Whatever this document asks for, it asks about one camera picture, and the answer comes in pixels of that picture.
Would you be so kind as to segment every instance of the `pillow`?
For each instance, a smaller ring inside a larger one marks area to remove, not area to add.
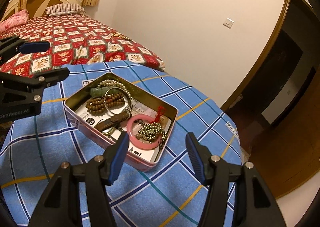
[[[78,11],[78,12],[85,13],[85,9],[78,4],[58,4],[58,5],[47,7],[44,14],[53,14],[53,13],[70,12],[70,11]]]
[[[58,12],[58,13],[49,14],[49,17],[52,17],[52,16],[60,16],[60,15],[67,15],[67,14],[83,14],[83,12],[80,12],[80,11]]]

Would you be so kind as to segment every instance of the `red checkered bedspread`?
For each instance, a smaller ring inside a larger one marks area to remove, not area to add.
[[[130,60],[163,70],[164,63],[152,51],[135,41],[114,37],[116,31],[97,20],[80,14],[38,17],[1,35],[19,35],[26,41],[46,40],[50,49],[43,53],[17,54],[0,71],[32,77],[40,71],[60,68],[64,64],[91,64]]]

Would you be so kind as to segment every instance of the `pink tin box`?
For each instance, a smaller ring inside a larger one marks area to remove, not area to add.
[[[92,87],[97,87],[103,80],[112,79],[122,83],[132,95],[132,115],[135,114],[147,114],[151,117],[155,117],[159,106],[165,108],[164,115],[161,117],[162,125],[167,133],[167,141],[163,145],[162,149],[159,146],[155,149],[145,151],[140,150],[134,146],[131,142],[129,145],[129,150],[125,158],[125,162],[134,168],[147,172],[157,165],[159,162],[165,146],[167,145],[168,139],[170,137],[173,124],[176,120],[178,113],[177,108],[162,101],[156,96],[144,91],[140,87],[126,81],[125,79],[113,74],[106,73],[101,77],[95,79],[91,83],[84,86],[78,92],[70,96],[65,101],[65,111],[69,121],[83,134],[85,134],[89,139],[94,141],[100,147],[106,149],[109,145],[113,145],[120,135],[120,131],[114,130],[111,135],[104,135],[99,132],[94,126],[99,123],[102,119],[107,119],[111,117],[112,114],[107,112],[102,115],[91,115],[85,108],[85,104],[90,99],[89,91]],[[121,127],[126,130],[126,121],[121,123]]]

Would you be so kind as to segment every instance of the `pink bangle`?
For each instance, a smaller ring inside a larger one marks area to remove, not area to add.
[[[149,115],[145,114],[137,114],[133,117],[131,117],[127,123],[127,133],[129,134],[130,141],[135,145],[137,148],[141,150],[152,150],[159,146],[159,143],[161,141],[161,136],[159,136],[155,142],[147,144],[143,143],[142,141],[138,140],[136,136],[132,134],[132,124],[135,120],[146,120],[148,122],[154,121],[154,118],[152,118]]]

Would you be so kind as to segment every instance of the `metal tin box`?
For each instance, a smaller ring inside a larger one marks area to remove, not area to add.
[[[65,111],[69,121],[77,129],[79,129],[79,131],[84,133],[89,139],[94,141],[103,149],[106,149],[109,145],[113,145],[115,141],[112,138],[109,138],[103,135],[97,129],[93,128],[89,123],[86,122],[86,120],[84,120],[82,117],[80,117],[76,113],[76,110],[90,99],[91,96],[89,94],[89,90],[92,87],[97,87],[101,81],[106,79],[112,79],[112,80],[117,80],[121,82],[130,91],[132,98],[134,98],[138,102],[144,104],[145,106],[149,107],[154,111],[157,111],[159,106],[163,106],[165,108],[164,116],[166,116],[168,119],[171,120],[171,123],[167,130],[167,136],[168,136],[167,141],[165,142],[163,148],[159,150],[159,152],[157,153],[154,162],[147,161],[146,159],[143,159],[142,157],[140,157],[138,154],[133,153],[129,150],[127,152],[127,156],[125,158],[125,162],[127,164],[144,172],[149,171],[150,169],[152,169],[154,166],[157,165],[157,163],[159,162],[162,156],[164,148],[167,145],[167,142],[170,138],[170,134],[173,128],[173,124],[176,120],[178,110],[177,108],[170,105],[169,103],[162,101],[156,96],[144,91],[140,87],[137,87],[136,85],[126,81],[125,79],[113,73],[106,73],[102,75],[101,77],[95,79],[94,81],[92,81],[91,83],[89,83],[88,85],[80,89],[78,92],[70,96],[65,101]]]

